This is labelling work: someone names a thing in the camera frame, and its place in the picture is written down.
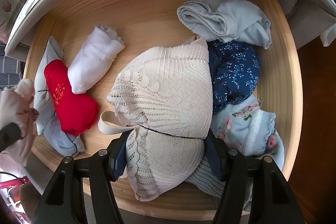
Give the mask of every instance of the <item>folded clothing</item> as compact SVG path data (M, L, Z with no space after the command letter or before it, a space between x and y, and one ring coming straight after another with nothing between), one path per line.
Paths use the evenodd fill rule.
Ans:
M23 79L16 88L5 88L0 99L0 128L14 122L21 130L21 139L8 146L6 152L14 161L22 165L26 165L35 140L33 123L38 112L30 108L33 96L33 82L30 79Z
M211 130L216 137L223 139L228 148L239 150L244 156L269 155L281 170L285 160L283 142L274 128L276 115L260 109L258 100L251 95L238 105L228 105L212 117ZM215 198L220 198L225 183L214 174L208 158L204 156L200 165L186 179L200 190ZM252 179L247 180L244 210L250 211L252 200Z
M34 87L34 108L40 113L36 120L37 134L41 135L44 132L48 122L55 116L55 107L53 99L47 90L47 83L44 77L44 69L47 64L56 59L62 59L63 50L58 45L54 37L49 37L47 47L36 72Z
M227 105L215 114L210 128L228 148L235 148L244 156L258 156L277 145L283 147L282 141L275 143L275 118L275 113L260 109L258 100L252 94L240 104ZM281 169L284 155L278 155L274 161Z
M44 75L61 130L77 136L90 129L97 119L98 103L86 94L72 93L66 65L59 59L51 61Z
M151 48L126 65L107 96L117 124L135 125L127 175L140 201L179 185L203 157L212 114L208 57L203 38Z
M125 44L115 30L105 25L96 26L69 67L72 92L81 94L92 88L124 48Z
M247 99L259 80L260 64L251 47L242 42L208 42L209 69L212 81L213 112L228 104Z
M47 124L44 137L48 143L63 156L76 156L85 150L81 135L73 136L61 130L57 115Z
M232 40L268 49L270 21L247 0L190 0L177 9L179 20L206 41Z

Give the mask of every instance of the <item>blue floral underwear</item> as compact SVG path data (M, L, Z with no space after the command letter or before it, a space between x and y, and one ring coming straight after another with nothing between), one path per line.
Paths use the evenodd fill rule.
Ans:
M212 81L213 113L227 104L236 105L247 99L259 79L260 64L251 45L219 40L208 42Z

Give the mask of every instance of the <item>lace fabric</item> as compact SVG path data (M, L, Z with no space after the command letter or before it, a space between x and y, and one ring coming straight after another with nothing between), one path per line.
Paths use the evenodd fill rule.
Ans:
M135 126L127 140L135 197L153 200L183 182L203 157L212 116L206 41L140 54L117 76L107 100L122 123L171 135Z

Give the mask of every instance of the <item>red sock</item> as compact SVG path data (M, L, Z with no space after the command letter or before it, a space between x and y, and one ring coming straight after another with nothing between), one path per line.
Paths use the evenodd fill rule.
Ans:
M68 68L61 60L50 62L44 69L48 90L54 100L61 130L77 136L96 122L98 103L86 94L73 94Z

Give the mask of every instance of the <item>orange print on red fabric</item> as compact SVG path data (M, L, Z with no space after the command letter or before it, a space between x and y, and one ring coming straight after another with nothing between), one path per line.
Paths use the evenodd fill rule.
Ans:
M62 85L57 84L57 87L55 89L55 93L53 93L53 95L52 95L56 105L59 104L60 99L63 97L64 90L65 90L65 87L63 86L63 84Z

